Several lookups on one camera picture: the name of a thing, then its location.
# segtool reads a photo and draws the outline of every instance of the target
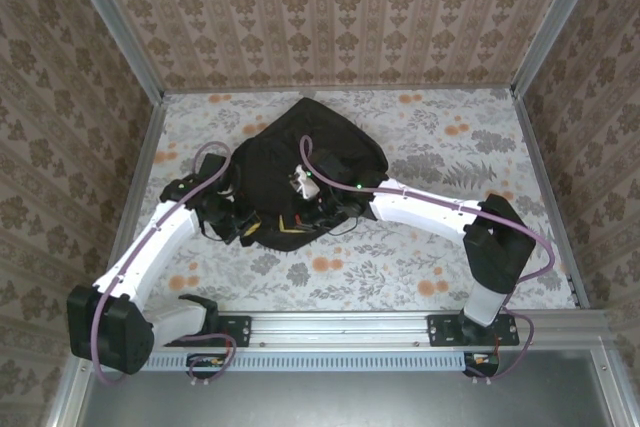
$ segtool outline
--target floral wallpaper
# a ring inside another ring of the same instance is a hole
[[[527,225],[553,239],[507,89],[352,90],[172,94],[147,185],[138,230],[172,179],[190,173],[197,148],[212,139],[234,149],[302,96],[354,122],[384,149],[389,175],[454,198],[509,199]],[[459,309],[473,279],[466,254],[435,234],[406,225],[353,220],[297,251],[226,246],[197,236],[156,283],[150,306],[197,293],[224,310],[372,311]],[[527,272],[546,263],[537,249]],[[516,308],[574,308],[564,264],[524,283]]]
[[[89,0],[0,0],[0,425],[46,419],[151,106]]]
[[[506,84],[552,0],[116,0],[167,90]]]
[[[640,385],[640,0],[579,0],[525,102],[591,303]]]

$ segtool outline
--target floral tablecloth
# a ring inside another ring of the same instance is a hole
[[[303,96],[344,115],[376,140],[389,160],[390,176],[462,199],[500,193],[529,227],[552,238],[506,89],[167,95],[168,114],[138,231],[163,187],[189,173],[201,144],[222,140],[234,149]],[[546,255],[536,248],[525,272],[545,263]],[[362,220],[342,236],[325,235],[288,254],[199,236],[175,255],[150,305],[192,292],[217,300],[227,311],[459,309],[472,283],[461,247],[408,226]],[[573,308],[561,260],[549,275],[519,286],[511,306]]]

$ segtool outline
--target black mounting plate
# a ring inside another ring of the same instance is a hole
[[[251,341],[251,317],[248,315],[221,315],[218,318],[218,333],[227,334],[236,339],[238,347],[249,347]],[[167,347],[225,347],[224,339],[194,341],[174,341]]]
[[[459,314],[433,314],[427,316],[427,332],[432,347],[494,347],[496,336],[500,345],[519,345],[520,337],[516,321],[512,315],[499,314],[486,328],[486,335],[478,337],[471,344],[462,334]]]

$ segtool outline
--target black bag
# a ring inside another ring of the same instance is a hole
[[[331,151],[356,174],[384,173],[389,168],[382,148],[371,137],[340,114],[303,98],[233,153],[233,161],[240,169],[238,193],[261,219],[260,226],[241,239],[242,245],[258,242],[270,249],[290,252],[325,233],[280,230],[280,215],[290,208],[294,196],[299,197],[289,183],[289,176],[302,164],[299,145],[305,134],[313,139],[314,151]]]

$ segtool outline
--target patterned wall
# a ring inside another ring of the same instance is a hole
[[[551,0],[117,0],[166,89],[508,83]]]
[[[640,0],[580,0],[525,102],[591,302],[640,380]]]
[[[0,425],[38,425],[65,301],[105,268],[150,105],[89,0],[0,0]]]

